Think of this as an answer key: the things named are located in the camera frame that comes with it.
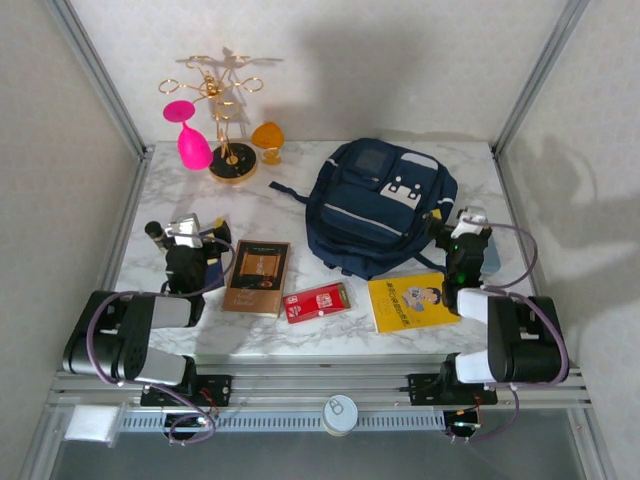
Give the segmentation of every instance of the aluminum frame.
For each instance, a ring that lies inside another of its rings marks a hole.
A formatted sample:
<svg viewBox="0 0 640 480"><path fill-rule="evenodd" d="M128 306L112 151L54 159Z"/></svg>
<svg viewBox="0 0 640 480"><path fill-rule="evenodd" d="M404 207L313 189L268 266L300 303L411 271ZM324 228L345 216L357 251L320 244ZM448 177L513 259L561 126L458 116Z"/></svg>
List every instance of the aluminum frame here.
<svg viewBox="0 0 640 480"><path fill-rule="evenodd" d="M373 355L362 357L210 357L211 363L199 363L202 375L234 377L229 412L320 411L326 399L342 394L352 398L361 411L457 410L468 405L412 407L407 392L410 373L437 373L444 356ZM47 399L49 405L122 404L131 411L185 412L187 407L141 407L141 387L114 387L97 378L59 373ZM498 390L498 404L485 409L513 409L513 397ZM522 409L591 408L580 369L572 368L567 380L557 387L520 389Z"/></svg>
<svg viewBox="0 0 640 480"><path fill-rule="evenodd" d="M50 407L45 405L22 464L20 480L41 480L51 477L60 443L73 414L73 405Z"/></svg>
<svg viewBox="0 0 640 480"><path fill-rule="evenodd" d="M113 290L120 274L122 259L127 248L127 240L131 232L131 225L136 216L138 203L144 187L144 181L149 173L149 165L153 157L154 147L147 147L144 156L138 164L131 180L131 187L120 216L120 220L112 234L109 255L100 270L98 288Z"/></svg>
<svg viewBox="0 0 640 480"><path fill-rule="evenodd" d="M604 440L593 410L573 409L567 412L571 432L587 480L615 480L613 464L606 452Z"/></svg>
<svg viewBox="0 0 640 480"><path fill-rule="evenodd" d="M542 85L549 76L549 72L551 72L553 65L556 63L560 53L562 53L567 40L569 40L588 4L589 0L569 0L567 2L507 121L493 144L493 152L496 159L500 160L518 128L522 125L538 92L540 92Z"/></svg>
<svg viewBox="0 0 640 480"><path fill-rule="evenodd" d="M98 52L82 26L69 0L44 0L58 22L60 31L84 67L98 96L102 99L130 148L142 158L146 147L116 87L102 64Z"/></svg>

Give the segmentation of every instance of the cartoon illustration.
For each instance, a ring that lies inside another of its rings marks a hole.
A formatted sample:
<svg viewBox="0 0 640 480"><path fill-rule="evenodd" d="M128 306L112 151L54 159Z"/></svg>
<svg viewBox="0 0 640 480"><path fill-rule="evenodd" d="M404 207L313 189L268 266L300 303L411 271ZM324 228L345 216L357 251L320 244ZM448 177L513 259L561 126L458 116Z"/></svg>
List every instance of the cartoon illustration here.
<svg viewBox="0 0 640 480"><path fill-rule="evenodd" d="M438 305L441 298L440 290L433 287L410 287L402 294L405 306L414 309L416 312L424 312L424 302Z"/></svg>

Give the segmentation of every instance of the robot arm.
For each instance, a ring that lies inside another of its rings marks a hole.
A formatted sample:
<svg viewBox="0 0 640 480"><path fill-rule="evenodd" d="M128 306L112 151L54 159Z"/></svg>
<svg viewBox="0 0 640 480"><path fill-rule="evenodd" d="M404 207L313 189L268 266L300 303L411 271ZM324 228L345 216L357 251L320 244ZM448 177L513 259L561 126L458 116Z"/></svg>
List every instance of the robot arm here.
<svg viewBox="0 0 640 480"><path fill-rule="evenodd" d="M95 310L112 293L91 294L64 351L67 372L95 375L87 354L87 327ZM189 362L180 355L149 348L149 333L153 328L187 327L190 312L191 304L183 298L133 296L114 301L96 327L94 347L100 366L119 381L179 385L190 375Z"/></svg>
<svg viewBox="0 0 640 480"><path fill-rule="evenodd" d="M550 330L524 302L480 289L484 250L492 233L487 225L486 213L476 207L460 210L455 227L433 214L429 218L428 231L446 252L444 305L452 313L487 325L487 350L454 354L442 379L465 384L549 382L562 366ZM553 300L542 296L529 300L560 332Z"/></svg>

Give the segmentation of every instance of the gray floor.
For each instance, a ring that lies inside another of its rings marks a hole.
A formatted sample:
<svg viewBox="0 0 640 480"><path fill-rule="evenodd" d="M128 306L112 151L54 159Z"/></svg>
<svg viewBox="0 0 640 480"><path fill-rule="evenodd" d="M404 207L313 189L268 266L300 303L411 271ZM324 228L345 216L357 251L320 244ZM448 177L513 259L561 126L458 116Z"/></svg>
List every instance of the gray floor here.
<svg viewBox="0 0 640 480"><path fill-rule="evenodd" d="M487 430L508 413L485 414ZM563 411L522 412L487 442L451 445L440 432L227 433L188 447L159 434L122 435L115 448L66 442L56 480L101 479L582 479Z"/></svg>

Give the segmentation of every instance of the metal extrusion bar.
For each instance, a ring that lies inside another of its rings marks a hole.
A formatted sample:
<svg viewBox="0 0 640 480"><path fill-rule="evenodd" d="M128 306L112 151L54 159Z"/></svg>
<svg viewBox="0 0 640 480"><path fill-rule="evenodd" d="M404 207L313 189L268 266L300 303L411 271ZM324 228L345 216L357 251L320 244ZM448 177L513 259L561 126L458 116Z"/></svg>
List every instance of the metal extrusion bar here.
<svg viewBox="0 0 640 480"><path fill-rule="evenodd" d="M509 217L511 219L511 223L512 225L523 227L526 224L520 221L521 220L520 215L518 215L518 212L513 206L513 200L511 198L511 193L509 192L507 182L505 181L502 167L500 163L497 161L494 163L494 165L496 167L496 172L498 174L500 186L502 187L502 191L504 192L504 198L507 202L507 210L509 211ZM529 250L531 250L531 248L530 247L527 248L526 246L526 243L529 242L529 239L525 238L525 236L522 235L520 232L515 232L515 236L516 236L516 239L518 240L518 246L520 247L520 252L524 257L525 262L529 264L531 262L531 255L529 254ZM540 289L540 281L538 280L537 271L535 268L533 272L531 272L531 275L529 275L529 281L531 282L531 286L533 287L533 293L535 295L542 295L541 289Z"/></svg>
<svg viewBox="0 0 640 480"><path fill-rule="evenodd" d="M589 418L584 410L570 410L567 415L587 480L614 480L616 475L606 448L596 440L599 427L597 423L593 424L595 418Z"/></svg>
<svg viewBox="0 0 640 480"><path fill-rule="evenodd" d="M120 432L166 432L164 412L131 411L125 415ZM444 414L428 410L360 412L354 431L444 430ZM176 432L198 432L201 427L178 427ZM216 432L322 432L322 413L317 412L221 412Z"/></svg>
<svg viewBox="0 0 640 480"><path fill-rule="evenodd" d="M136 216L136 210L138 208L140 196L142 195L144 181L147 178L152 156L153 147L149 147L142 158L142 161L136 168L135 175L131 182L129 195L110 243L111 248L109 249L109 255L106 258L99 276L100 281L98 288L102 290L113 290L116 286L118 275L120 274L120 267L122 266L122 258L124 257L127 240L129 238L129 232L131 231L131 225L133 224L133 220Z"/></svg>
<svg viewBox="0 0 640 480"><path fill-rule="evenodd" d="M344 394L353 398L363 412L398 410L451 410L466 405L412 407L407 392L408 373L434 373L438 363L420 363L420 356L408 355L404 362L390 356L388 363L360 363L357 357L324 357L260 363L260 360L226 359L220 364L199 365L200 374L226 374L234 377L229 407L223 412L318 412L327 398ZM48 398L50 405L82 403L131 405L131 411L184 412L186 408L140 407L139 386L106 385L97 378L59 373ZM590 408L591 401L579 369L571 369L568 379L558 387L519 390L522 408ZM487 409L511 409L513 398L507 390L498 390L498 404Z"/></svg>
<svg viewBox="0 0 640 480"><path fill-rule="evenodd" d="M73 413L73 405L46 407L40 416L31 446L20 470L20 480L49 478L53 471L60 442Z"/></svg>
<svg viewBox="0 0 640 480"><path fill-rule="evenodd" d="M145 153L142 137L118 94L106 68L102 64L82 22L69 0L44 0L60 30L78 56L80 63L91 79L96 92L102 98L109 113L122 131L130 147L139 157Z"/></svg>
<svg viewBox="0 0 640 480"><path fill-rule="evenodd" d="M494 142L493 151L498 160L522 124L529 108L531 108L540 88L560 56L560 53L588 4L589 0L569 0L567 2L524 88L520 92L518 100L509 114L509 118Z"/></svg>

